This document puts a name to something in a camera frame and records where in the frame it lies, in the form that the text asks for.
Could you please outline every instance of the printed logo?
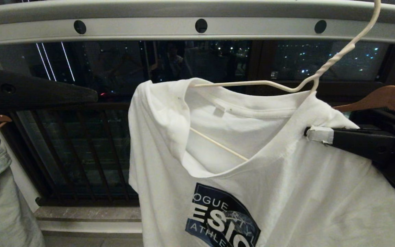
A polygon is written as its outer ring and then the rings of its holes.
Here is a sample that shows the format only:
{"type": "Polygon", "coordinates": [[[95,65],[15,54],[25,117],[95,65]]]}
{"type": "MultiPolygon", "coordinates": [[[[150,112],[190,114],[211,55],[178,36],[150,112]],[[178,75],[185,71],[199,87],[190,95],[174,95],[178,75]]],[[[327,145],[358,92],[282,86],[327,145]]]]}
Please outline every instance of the printed logo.
{"type": "Polygon", "coordinates": [[[211,247],[254,247],[260,229],[233,195],[196,183],[185,231],[211,247]]]}

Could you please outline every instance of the white wire hanger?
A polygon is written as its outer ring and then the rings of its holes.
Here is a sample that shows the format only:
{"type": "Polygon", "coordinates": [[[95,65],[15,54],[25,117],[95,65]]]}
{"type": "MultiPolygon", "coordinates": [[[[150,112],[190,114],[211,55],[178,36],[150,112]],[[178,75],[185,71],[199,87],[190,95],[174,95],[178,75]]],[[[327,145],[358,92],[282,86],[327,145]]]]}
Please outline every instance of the white wire hanger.
{"type": "MultiPolygon", "coordinates": [[[[278,89],[281,89],[283,91],[287,91],[290,93],[295,93],[300,91],[307,83],[313,81],[313,87],[310,90],[310,93],[313,93],[316,91],[318,88],[318,85],[320,84],[320,77],[328,71],[328,69],[333,66],[337,61],[341,60],[341,58],[346,55],[348,52],[353,50],[356,46],[355,44],[362,38],[364,37],[370,30],[373,28],[374,24],[377,22],[379,18],[379,14],[381,12],[381,0],[374,0],[374,11],[373,15],[371,16],[370,22],[368,22],[368,25],[356,36],[354,37],[342,50],[338,53],[336,53],[332,58],[330,58],[323,66],[321,66],[320,69],[318,69],[314,75],[311,75],[304,79],[299,86],[295,87],[294,89],[288,86],[283,86],[281,84],[278,84],[273,81],[269,80],[252,80],[252,81],[238,81],[238,82],[226,82],[226,83],[204,83],[204,84],[195,84],[195,85],[190,85],[189,87],[206,87],[206,86],[248,86],[248,85],[269,85],[276,87],[278,89]]],[[[229,153],[232,153],[233,155],[243,159],[244,161],[248,161],[248,158],[236,153],[235,151],[229,149],[228,147],[225,147],[224,145],[216,142],[215,140],[211,139],[208,136],[205,136],[203,133],[200,133],[199,131],[193,129],[190,127],[190,130],[193,131],[194,133],[197,133],[198,135],[202,136],[203,138],[207,139],[208,141],[212,142],[213,144],[216,144],[217,146],[223,148],[224,150],[228,151],[229,153]]]]}

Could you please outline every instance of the white tape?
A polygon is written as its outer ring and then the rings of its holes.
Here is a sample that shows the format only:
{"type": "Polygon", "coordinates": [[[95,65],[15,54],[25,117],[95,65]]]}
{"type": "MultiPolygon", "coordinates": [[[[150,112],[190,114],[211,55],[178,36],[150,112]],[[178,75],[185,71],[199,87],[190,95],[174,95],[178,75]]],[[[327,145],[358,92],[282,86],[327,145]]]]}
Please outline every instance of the white tape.
{"type": "Polygon", "coordinates": [[[312,126],[307,130],[307,139],[324,144],[333,144],[333,134],[332,128],[312,126]]]}

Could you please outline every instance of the white t-shirt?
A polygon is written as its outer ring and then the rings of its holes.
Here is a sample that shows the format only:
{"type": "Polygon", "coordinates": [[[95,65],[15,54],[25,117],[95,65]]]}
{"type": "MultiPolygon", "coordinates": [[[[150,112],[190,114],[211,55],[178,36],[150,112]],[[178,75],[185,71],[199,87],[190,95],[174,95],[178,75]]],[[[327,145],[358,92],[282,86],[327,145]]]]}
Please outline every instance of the white t-shirt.
{"type": "Polygon", "coordinates": [[[199,83],[211,82],[147,81],[132,98],[129,183],[144,246],[395,247],[395,190],[382,174],[303,136],[354,123],[308,91],[188,89],[199,83]]]}

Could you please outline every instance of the light blue jeans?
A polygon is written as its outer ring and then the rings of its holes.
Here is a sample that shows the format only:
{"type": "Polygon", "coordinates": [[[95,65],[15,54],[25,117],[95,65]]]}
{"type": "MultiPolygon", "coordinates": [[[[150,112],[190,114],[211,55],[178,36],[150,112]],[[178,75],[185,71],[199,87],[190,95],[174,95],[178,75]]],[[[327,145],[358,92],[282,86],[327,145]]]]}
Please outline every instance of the light blue jeans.
{"type": "Polygon", "coordinates": [[[0,247],[45,247],[44,237],[19,191],[0,141],[0,247]]]}

